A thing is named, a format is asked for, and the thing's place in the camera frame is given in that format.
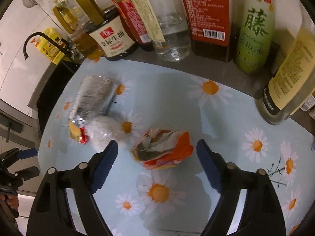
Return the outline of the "person left hand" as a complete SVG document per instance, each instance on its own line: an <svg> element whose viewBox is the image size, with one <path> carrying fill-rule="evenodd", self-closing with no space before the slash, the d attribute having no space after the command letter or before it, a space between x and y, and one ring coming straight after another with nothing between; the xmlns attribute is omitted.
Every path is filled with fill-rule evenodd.
<svg viewBox="0 0 315 236"><path fill-rule="evenodd" d="M19 217L19 213L18 213L18 207L19 207L18 194L14 194L14 195L0 194L0 199L7 202L7 204L11 208L13 216L15 218L18 218Z"/></svg>

